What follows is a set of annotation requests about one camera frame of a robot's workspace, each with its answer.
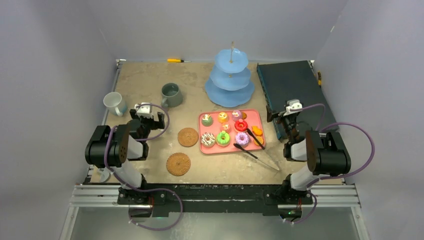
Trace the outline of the yellow cupcake with cream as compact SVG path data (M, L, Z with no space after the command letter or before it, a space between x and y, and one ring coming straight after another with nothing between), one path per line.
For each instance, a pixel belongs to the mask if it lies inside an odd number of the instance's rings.
M217 119L220 123L226 123L229 121L229 116L226 112L219 112Z

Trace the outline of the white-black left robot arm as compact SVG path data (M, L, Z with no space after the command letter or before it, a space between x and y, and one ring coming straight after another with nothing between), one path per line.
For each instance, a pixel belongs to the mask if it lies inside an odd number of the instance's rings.
M121 188L130 190L129 197L138 205L146 203L149 191L147 181L131 164L145 161L149 155L146 139L152 130L165 130L165 114L158 112L155 118L147 110L131 109L131 120L116 127L98 125L85 148L85 160L99 169L108 170L121 183Z

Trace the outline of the green cupcake with cream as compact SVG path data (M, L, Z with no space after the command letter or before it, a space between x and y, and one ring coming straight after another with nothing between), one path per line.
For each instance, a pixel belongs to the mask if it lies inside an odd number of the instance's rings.
M210 114L204 114L201 118L201 123L205 127L209 127L213 124L214 120Z

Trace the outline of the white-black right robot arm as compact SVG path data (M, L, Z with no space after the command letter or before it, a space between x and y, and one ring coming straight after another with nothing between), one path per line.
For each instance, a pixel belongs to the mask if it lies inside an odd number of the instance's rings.
M306 162L306 166L288 176L285 182L289 185L280 191L282 200L288 204L298 200L301 192L308 190L320 179L346 174L351 168L351 159L339 133L330 131L321 135L318 130L307 130L304 136L300 135L297 116L301 111L314 107L326 109L322 103L307 107L301 103L288 104L282 112L266 106L267 121L276 120L287 136L283 156L287 160Z

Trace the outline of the red frosted donut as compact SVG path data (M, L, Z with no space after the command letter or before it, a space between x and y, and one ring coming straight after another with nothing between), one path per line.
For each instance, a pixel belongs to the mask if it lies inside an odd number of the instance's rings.
M237 132L246 132L248 127L248 123L242 118L234 122L234 129Z

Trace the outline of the chocolate drizzle white donut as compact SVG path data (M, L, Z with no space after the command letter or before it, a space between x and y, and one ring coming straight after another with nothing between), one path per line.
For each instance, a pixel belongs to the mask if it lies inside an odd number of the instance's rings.
M211 148L216 143L215 135L211 132L205 132L200 136L200 143L206 148Z

